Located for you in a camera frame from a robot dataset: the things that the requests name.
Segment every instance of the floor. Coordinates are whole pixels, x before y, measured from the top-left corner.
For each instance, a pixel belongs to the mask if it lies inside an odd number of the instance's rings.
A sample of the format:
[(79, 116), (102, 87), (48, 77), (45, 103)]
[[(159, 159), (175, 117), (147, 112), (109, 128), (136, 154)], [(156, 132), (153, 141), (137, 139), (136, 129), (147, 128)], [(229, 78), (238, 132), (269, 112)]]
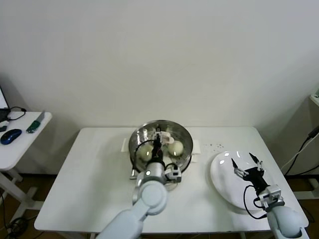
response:
[[(17, 183), (17, 186), (22, 189), (24, 192), (27, 192), (30, 186), (38, 187), (38, 191), (34, 196), (35, 200), (44, 201), (53, 182), (55, 176), (32, 176), (32, 175), (23, 175), (24, 180), (21, 183)], [(294, 191), (308, 191), (311, 190), (311, 185), (305, 179), (291, 179), (288, 180), (290, 187)], [(7, 196), (5, 199), (5, 218), (8, 222), (10, 218), (14, 215), (16, 209), (19, 206), (17, 200), (12, 198), (11, 196)], [(300, 201), (300, 204), (304, 206), (308, 211), (311, 212), (313, 215), (315, 222), (310, 223), (309, 227), (307, 228), (308, 235), (311, 239), (319, 238), (319, 200), (303, 200)], [(25, 218), (30, 219), (37, 215), (38, 212), (35, 211), (27, 211), (25, 213)], [(19, 239), (33, 239), (41, 232), (37, 231), (33, 227), (35, 218), (29, 221), (29, 225), (27, 231), (19, 237)], [(3, 222), (3, 207), (0, 206), (0, 239), (6, 237), (7, 232), (4, 228)], [(249, 239), (252, 236), (255, 236), (256, 233), (248, 233), (246, 237)], [(56, 234), (56, 233), (43, 233), (39, 239), (62, 239), (63, 237)], [(232, 234), (202, 234), (202, 235), (143, 235), (143, 239), (240, 239), (239, 234), (232, 233)]]

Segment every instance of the computer mouse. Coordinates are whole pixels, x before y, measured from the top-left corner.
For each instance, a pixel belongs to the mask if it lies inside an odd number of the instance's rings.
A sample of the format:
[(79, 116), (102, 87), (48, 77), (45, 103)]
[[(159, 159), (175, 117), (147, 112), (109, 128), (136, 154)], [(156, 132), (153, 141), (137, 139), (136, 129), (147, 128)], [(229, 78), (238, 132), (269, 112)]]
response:
[(9, 130), (4, 135), (2, 135), (2, 137), (0, 138), (0, 143), (4, 145), (10, 144), (16, 138), (18, 138), (21, 133), (22, 133), (21, 129), (15, 128), (15, 129)]

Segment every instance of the laptop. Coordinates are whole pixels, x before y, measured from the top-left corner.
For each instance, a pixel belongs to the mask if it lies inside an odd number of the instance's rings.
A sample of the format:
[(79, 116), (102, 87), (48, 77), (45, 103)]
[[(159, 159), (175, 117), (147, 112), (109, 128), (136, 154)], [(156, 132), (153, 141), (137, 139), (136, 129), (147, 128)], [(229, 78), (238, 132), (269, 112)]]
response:
[(10, 108), (0, 86), (0, 122), (6, 121), (9, 113)]

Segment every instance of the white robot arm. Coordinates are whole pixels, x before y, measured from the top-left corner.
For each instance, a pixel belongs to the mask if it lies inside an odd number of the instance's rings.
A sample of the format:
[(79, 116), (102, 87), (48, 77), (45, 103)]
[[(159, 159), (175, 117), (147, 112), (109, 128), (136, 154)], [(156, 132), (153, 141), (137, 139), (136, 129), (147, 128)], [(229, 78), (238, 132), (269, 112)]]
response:
[(253, 184), (258, 197), (255, 201), (260, 201), (263, 210), (267, 212), (268, 223), (275, 238), (309, 239), (305, 228), (302, 226), (300, 214), (284, 206), (285, 202), (281, 196), (280, 188), (277, 185), (268, 185), (263, 179), (262, 161), (260, 162), (253, 154), (250, 154), (250, 156), (257, 167), (242, 170), (232, 159), (234, 172), (243, 180)]
[(158, 181), (148, 181), (140, 188), (140, 198), (130, 210), (120, 212), (98, 235), (98, 239), (136, 239), (142, 233), (147, 215), (162, 212), (167, 203), (167, 190)]
[(181, 172), (176, 165), (164, 171), (160, 133), (154, 140), (152, 159), (145, 172), (137, 177), (133, 193), (133, 207), (120, 212), (97, 236), (97, 239), (136, 239), (143, 231), (143, 222), (148, 215), (157, 215), (167, 204), (167, 181), (180, 182)]

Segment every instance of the metal bowl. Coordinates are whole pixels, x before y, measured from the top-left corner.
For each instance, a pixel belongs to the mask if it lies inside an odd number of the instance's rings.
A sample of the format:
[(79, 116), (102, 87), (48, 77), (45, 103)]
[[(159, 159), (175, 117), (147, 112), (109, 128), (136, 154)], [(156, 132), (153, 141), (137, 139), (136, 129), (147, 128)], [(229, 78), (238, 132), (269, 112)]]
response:
[(164, 157), (169, 157), (171, 161), (180, 168), (181, 172), (185, 171), (191, 161), (193, 140), (189, 132), (183, 126), (168, 120), (154, 120), (147, 122), (132, 133), (129, 141), (130, 159), (132, 164), (134, 163), (134, 160), (136, 160), (136, 170), (138, 172), (146, 170), (147, 163), (136, 156), (136, 150), (141, 143), (145, 142), (146, 140), (153, 139), (153, 135), (156, 133), (156, 128), (158, 126), (162, 131), (169, 132), (175, 140), (178, 140), (183, 144), (183, 153), (178, 157), (170, 155), (167, 152), (165, 145), (162, 147), (162, 150)]

